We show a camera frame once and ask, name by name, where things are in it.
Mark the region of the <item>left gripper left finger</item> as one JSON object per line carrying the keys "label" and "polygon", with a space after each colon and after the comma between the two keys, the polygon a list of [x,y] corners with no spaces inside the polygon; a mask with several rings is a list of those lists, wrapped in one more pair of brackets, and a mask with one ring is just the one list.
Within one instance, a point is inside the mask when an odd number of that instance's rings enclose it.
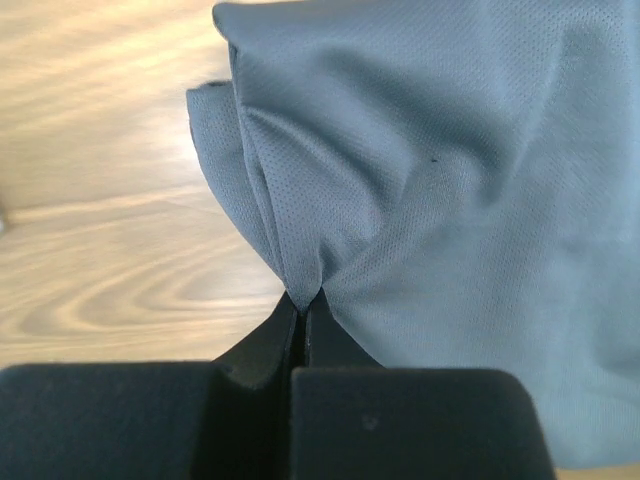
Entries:
{"label": "left gripper left finger", "polygon": [[288,297],[212,361],[1,372],[5,479],[279,479],[298,320]]}

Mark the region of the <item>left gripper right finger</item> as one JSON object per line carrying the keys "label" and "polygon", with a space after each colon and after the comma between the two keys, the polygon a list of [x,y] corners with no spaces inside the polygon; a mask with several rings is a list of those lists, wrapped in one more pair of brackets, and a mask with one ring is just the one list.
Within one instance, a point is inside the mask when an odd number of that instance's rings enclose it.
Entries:
{"label": "left gripper right finger", "polygon": [[492,369],[385,368],[319,293],[291,374],[293,479],[552,479],[530,395]]}

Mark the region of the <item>dark grey t-shirt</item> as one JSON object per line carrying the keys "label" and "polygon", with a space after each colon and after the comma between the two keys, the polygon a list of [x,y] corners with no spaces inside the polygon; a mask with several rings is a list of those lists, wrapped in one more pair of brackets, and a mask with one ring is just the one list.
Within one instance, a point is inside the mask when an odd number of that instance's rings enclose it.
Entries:
{"label": "dark grey t-shirt", "polygon": [[556,465],[639,459],[639,5],[220,3],[219,204],[386,366],[489,367]]}

